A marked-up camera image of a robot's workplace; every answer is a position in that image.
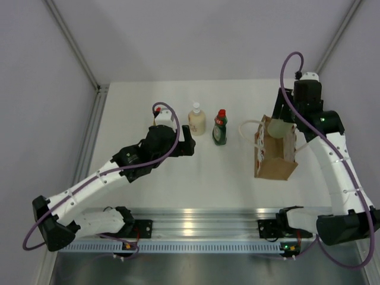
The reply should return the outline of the burlap canvas bag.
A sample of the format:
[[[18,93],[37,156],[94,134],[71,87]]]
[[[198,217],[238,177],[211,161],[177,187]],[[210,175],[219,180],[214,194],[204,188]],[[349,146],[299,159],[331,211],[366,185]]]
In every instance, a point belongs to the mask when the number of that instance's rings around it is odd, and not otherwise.
[[[283,138],[273,138],[267,128],[271,118],[264,115],[254,136],[256,178],[286,181],[297,168],[295,127],[291,127]]]

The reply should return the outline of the cream pump soap bottle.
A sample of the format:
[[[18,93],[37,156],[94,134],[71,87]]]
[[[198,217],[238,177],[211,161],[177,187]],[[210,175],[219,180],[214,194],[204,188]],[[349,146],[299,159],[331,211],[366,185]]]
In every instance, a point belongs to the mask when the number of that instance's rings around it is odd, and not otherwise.
[[[206,130],[206,116],[198,102],[194,102],[188,113],[188,125],[192,135],[203,135]]]

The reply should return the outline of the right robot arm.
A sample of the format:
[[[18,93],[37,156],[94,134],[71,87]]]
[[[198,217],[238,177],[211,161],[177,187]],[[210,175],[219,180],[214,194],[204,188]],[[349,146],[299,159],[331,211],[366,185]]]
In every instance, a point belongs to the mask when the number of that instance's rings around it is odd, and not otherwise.
[[[277,231],[290,236],[297,229],[317,235],[326,245],[373,239],[379,229],[379,210],[365,194],[346,145],[337,112],[324,111],[322,84],[299,79],[293,89],[280,86],[272,119],[294,125],[305,137],[322,171],[331,201],[324,214],[301,206],[280,210]]]

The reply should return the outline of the right aluminium frame post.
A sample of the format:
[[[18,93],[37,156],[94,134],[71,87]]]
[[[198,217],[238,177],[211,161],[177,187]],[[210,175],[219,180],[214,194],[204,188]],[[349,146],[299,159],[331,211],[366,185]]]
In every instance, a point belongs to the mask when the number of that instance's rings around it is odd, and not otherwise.
[[[342,37],[349,29],[349,25],[353,21],[356,14],[359,12],[361,6],[365,3],[364,0],[354,0],[350,1],[350,5],[347,11],[344,13],[341,18],[339,25],[334,30],[332,38],[329,40],[326,48],[324,49],[321,57],[318,59],[318,62],[315,65],[314,71],[321,75],[324,68],[326,67],[328,61],[332,57],[334,51],[336,50],[338,44],[340,43]]]

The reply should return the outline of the white capped bottle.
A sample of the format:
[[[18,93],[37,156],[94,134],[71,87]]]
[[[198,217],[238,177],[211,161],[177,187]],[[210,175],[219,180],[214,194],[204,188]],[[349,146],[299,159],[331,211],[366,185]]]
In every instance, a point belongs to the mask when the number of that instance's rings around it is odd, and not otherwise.
[[[285,122],[281,119],[272,118],[268,125],[267,132],[271,137],[280,139],[284,138],[292,130],[292,128],[292,123]]]

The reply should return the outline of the aluminium frame post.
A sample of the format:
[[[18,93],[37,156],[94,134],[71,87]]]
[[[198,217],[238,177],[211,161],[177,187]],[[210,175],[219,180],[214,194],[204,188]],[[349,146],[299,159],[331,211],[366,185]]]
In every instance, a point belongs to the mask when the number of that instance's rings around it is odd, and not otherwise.
[[[90,66],[88,65],[85,56],[83,55],[75,37],[73,36],[71,30],[69,29],[67,22],[65,21],[62,13],[60,12],[59,8],[57,7],[55,1],[53,0],[42,0],[43,4],[45,5],[47,11],[52,16],[55,24],[58,26],[58,29],[62,33],[65,41],[67,42],[69,48],[71,49],[74,58],[79,63],[80,67],[82,68],[85,76],[87,77],[88,81],[90,82],[93,89],[98,92],[100,89],[100,85],[97,82],[92,70],[90,69]]]
[[[332,38],[329,40],[326,48],[324,49],[321,57],[318,59],[318,62],[315,65],[314,71],[321,75],[324,68],[326,67],[328,61],[332,57],[334,51],[336,50],[338,44],[340,43],[342,37],[349,29],[349,25],[353,21],[356,14],[359,12],[361,6],[365,3],[364,0],[354,0],[350,1],[350,5],[347,11],[344,13],[341,18],[339,25],[334,30]]]

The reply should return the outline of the aluminium mounting rail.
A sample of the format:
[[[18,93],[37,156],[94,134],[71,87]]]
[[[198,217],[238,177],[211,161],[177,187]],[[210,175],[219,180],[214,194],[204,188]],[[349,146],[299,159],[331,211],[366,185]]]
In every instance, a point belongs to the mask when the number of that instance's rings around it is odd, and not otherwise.
[[[279,208],[132,208],[135,219],[153,221],[151,240],[254,240],[258,221]]]

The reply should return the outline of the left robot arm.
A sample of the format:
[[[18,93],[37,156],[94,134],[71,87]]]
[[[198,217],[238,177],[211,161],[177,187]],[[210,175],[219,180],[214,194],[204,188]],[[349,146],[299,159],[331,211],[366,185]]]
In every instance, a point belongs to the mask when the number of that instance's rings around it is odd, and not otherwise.
[[[96,173],[59,195],[39,196],[32,202],[33,214],[44,244],[55,252],[73,241],[93,235],[112,239],[134,236],[136,221],[124,206],[109,210],[89,209],[113,190],[149,175],[168,157],[192,156],[196,142],[189,126],[179,132],[165,125],[151,126],[138,144],[122,148]]]

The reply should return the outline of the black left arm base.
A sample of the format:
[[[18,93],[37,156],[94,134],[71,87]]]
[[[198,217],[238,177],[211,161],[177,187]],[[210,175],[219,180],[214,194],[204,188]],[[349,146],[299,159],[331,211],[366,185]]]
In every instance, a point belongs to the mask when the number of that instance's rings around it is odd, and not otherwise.
[[[127,235],[129,239],[151,239],[153,231],[152,220],[135,220],[132,230]]]

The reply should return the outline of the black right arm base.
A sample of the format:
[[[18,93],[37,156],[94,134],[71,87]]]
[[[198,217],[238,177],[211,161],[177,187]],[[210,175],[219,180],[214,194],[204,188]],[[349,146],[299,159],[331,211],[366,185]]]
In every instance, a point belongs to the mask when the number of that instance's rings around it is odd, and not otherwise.
[[[281,237],[276,219],[258,220],[258,231],[261,239],[275,242]]]

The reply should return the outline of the green dish soap bottle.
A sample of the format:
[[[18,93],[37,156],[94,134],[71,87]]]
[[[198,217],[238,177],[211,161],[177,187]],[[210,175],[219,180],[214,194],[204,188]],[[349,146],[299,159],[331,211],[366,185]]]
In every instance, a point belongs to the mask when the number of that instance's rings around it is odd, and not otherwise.
[[[214,118],[214,127],[212,131],[212,138],[215,145],[226,144],[226,141],[227,141],[226,125],[227,125],[226,110],[220,109],[217,116]]]

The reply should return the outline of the left aluminium frame post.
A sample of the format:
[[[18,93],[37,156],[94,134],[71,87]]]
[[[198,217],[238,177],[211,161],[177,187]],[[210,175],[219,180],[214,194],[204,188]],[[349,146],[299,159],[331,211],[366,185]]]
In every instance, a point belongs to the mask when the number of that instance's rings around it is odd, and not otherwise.
[[[100,89],[100,85],[97,82],[92,70],[90,69],[90,66],[88,65],[85,56],[83,55],[75,37],[73,36],[71,30],[69,29],[67,22],[65,21],[62,13],[60,12],[59,8],[57,7],[55,1],[53,0],[42,0],[43,4],[45,5],[47,11],[52,16],[55,24],[58,26],[58,29],[62,33],[65,41],[67,42],[69,48],[71,49],[74,58],[79,63],[80,67],[82,68],[85,76],[87,77],[88,81],[90,82],[93,89],[98,92]]]

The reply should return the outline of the yellow dish soap bottle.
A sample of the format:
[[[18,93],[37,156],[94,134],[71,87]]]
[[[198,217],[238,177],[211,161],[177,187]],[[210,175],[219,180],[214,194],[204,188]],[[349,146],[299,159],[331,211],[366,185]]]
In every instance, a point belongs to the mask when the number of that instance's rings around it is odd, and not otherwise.
[[[157,107],[157,108],[155,108],[154,111],[153,111],[153,116],[154,116],[154,119],[153,119],[153,125],[154,125],[154,126],[156,126],[156,117],[159,116],[160,112],[161,112],[161,107]]]

